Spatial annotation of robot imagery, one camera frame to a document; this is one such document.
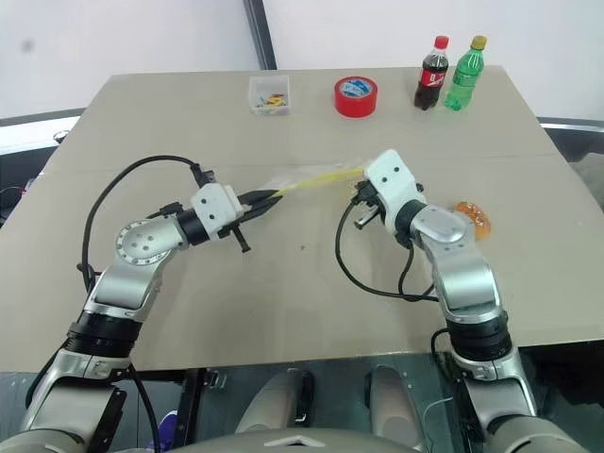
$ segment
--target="table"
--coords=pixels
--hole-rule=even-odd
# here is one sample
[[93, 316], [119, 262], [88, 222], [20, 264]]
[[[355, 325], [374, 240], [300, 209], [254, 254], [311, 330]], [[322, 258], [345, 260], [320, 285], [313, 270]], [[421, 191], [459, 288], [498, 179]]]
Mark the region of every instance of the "table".
[[[93, 200], [130, 162], [162, 153], [199, 160], [242, 193], [300, 168], [362, 164], [397, 149], [430, 202], [469, 200], [490, 215], [493, 233], [479, 246], [519, 345], [604, 338], [604, 215], [503, 69], [486, 68], [460, 112], [415, 109], [416, 68], [291, 71], [292, 112], [283, 117], [249, 111], [253, 74], [118, 75], [105, 85], [1, 231], [3, 369], [37, 371], [62, 342], [85, 300], [75, 266]], [[332, 107], [335, 81], [351, 75], [379, 86], [368, 118]], [[288, 194], [243, 226], [250, 253], [230, 238], [179, 254], [134, 363], [160, 370], [428, 350], [444, 323], [437, 304], [367, 294], [334, 259], [352, 184]], [[91, 263], [110, 263], [124, 224], [172, 201], [188, 205], [194, 191], [188, 169], [173, 162], [129, 176], [97, 214]], [[362, 281], [395, 288], [406, 251], [378, 223], [347, 228], [343, 251]], [[409, 292], [428, 285], [424, 260], [407, 283]]]

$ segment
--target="small container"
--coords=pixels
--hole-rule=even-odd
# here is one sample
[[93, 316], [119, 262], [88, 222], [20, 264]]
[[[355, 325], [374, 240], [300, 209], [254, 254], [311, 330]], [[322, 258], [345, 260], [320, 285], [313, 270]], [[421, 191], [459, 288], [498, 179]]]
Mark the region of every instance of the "small container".
[[287, 115], [292, 106], [290, 77], [264, 75], [249, 77], [249, 107], [257, 115]]

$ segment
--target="red tape roll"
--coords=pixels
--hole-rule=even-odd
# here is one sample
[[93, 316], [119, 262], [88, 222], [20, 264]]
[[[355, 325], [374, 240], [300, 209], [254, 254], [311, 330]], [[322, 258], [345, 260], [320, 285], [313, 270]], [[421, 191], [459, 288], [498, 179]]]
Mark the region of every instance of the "red tape roll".
[[344, 116], [361, 118], [376, 109], [378, 85], [370, 78], [345, 77], [333, 89], [336, 110]]

